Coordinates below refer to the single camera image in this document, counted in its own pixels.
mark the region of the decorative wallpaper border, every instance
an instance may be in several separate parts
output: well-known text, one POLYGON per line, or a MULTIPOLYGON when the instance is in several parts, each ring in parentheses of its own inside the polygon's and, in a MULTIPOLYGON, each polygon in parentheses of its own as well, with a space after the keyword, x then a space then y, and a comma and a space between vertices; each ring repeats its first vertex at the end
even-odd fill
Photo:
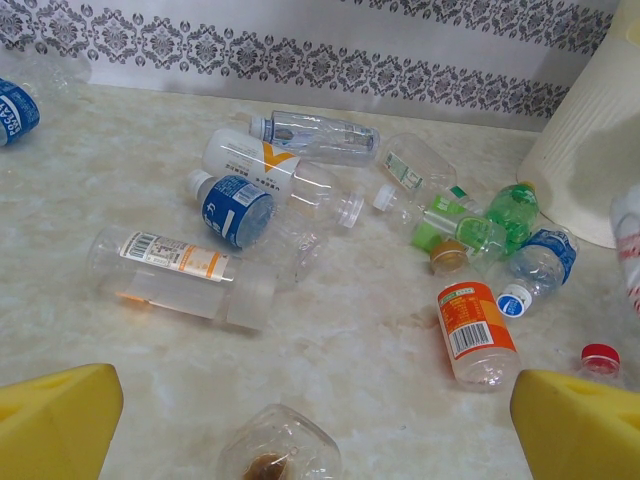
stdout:
POLYGON ((41 54, 86 54, 91 61, 153 65, 156 69, 204 75, 258 78, 291 86, 341 89, 365 95, 455 105, 484 111, 549 118, 569 87, 470 70, 425 60, 349 51, 255 32, 220 30, 169 18, 123 16, 120 10, 66 0, 0 1, 0 41, 41 54))
POLYGON ((388 5, 393 13, 589 55, 594 54, 613 19, 613 13, 557 0, 353 0, 353 3, 378 10, 388 5))

